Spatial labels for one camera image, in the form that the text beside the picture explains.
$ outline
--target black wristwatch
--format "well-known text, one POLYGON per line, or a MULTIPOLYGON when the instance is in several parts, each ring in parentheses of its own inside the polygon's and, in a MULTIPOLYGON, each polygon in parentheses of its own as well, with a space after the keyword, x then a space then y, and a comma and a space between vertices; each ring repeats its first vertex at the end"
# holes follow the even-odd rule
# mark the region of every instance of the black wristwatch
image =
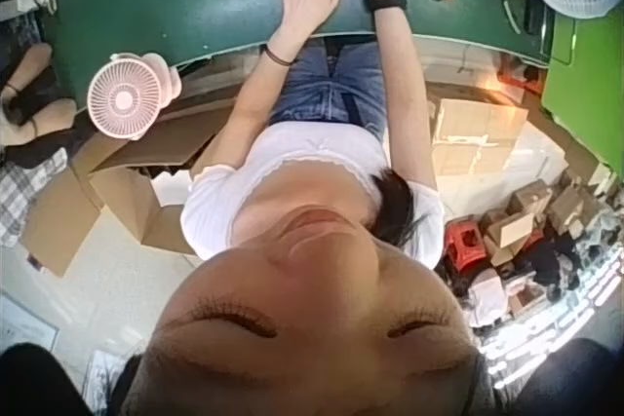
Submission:
POLYGON ((366 0, 366 6, 369 12, 375 10, 389 9, 391 7, 399 7, 402 10, 408 9, 408 0, 366 0))

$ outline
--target white t-shirt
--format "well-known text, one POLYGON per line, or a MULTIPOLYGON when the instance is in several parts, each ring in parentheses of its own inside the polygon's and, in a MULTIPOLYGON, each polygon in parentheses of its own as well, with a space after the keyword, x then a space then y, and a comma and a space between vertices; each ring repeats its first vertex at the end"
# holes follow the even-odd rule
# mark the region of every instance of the white t-shirt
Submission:
MULTIPOLYGON (((388 168, 381 143, 368 131, 348 124, 282 122, 268 127, 253 143, 245 164, 205 168, 195 178, 182 212, 184 237, 203 260, 231 248, 232 223, 264 177, 289 161, 319 161, 345 167, 380 205, 371 176, 388 168)), ((442 254, 444 209, 439 194, 408 181, 419 220, 405 252, 429 268, 442 254)))

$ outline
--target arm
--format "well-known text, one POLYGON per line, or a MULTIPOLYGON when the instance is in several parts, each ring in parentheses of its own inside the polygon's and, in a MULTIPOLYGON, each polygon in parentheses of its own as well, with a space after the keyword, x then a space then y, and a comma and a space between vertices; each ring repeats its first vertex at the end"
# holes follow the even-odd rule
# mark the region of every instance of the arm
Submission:
MULTIPOLYGON (((267 46, 281 60, 292 62, 310 35, 335 10, 339 0, 283 0, 282 24, 267 46)), ((241 89, 224 128, 200 157, 206 166, 239 168, 268 121, 288 68, 263 53, 241 89)))
POLYGON ((388 107, 390 157, 403 178, 436 189, 425 81, 405 13, 374 14, 388 107))

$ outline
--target fan grille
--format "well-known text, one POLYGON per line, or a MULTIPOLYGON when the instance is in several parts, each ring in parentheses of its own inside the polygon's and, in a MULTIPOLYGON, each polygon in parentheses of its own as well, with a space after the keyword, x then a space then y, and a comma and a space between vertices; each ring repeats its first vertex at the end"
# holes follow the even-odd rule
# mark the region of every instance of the fan grille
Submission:
POLYGON ((141 60, 119 58, 106 64, 89 86, 89 114, 103 133, 117 138, 143 134, 156 121, 162 87, 141 60))

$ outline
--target eyebrow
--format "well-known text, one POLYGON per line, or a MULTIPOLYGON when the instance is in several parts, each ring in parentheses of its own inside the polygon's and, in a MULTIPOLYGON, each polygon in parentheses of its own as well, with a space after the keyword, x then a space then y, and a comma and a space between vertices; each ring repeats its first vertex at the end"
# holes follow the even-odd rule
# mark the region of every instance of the eyebrow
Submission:
POLYGON ((162 348, 152 349, 146 355, 148 368, 168 377, 174 373, 176 376, 197 379, 207 385, 225 389, 266 390, 275 385, 275 382, 259 379, 248 373, 215 369, 208 363, 172 356, 162 348))

